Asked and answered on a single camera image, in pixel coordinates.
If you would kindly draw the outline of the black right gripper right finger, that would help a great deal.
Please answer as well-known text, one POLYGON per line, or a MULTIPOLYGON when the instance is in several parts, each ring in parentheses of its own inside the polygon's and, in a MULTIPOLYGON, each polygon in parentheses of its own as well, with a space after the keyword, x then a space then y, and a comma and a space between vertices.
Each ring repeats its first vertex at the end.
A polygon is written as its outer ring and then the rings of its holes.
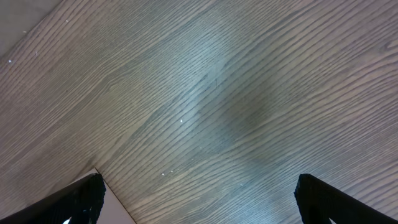
POLYGON ((310 174, 299 175, 294 196, 304 224, 397 224, 310 174))

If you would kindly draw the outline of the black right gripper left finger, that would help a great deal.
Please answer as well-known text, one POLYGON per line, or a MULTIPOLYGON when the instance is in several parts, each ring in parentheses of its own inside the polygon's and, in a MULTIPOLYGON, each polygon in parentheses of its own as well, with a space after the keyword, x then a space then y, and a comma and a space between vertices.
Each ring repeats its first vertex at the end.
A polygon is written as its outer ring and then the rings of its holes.
POLYGON ((88 174, 58 192, 1 219, 1 224, 96 223, 106 186, 99 173, 88 174))

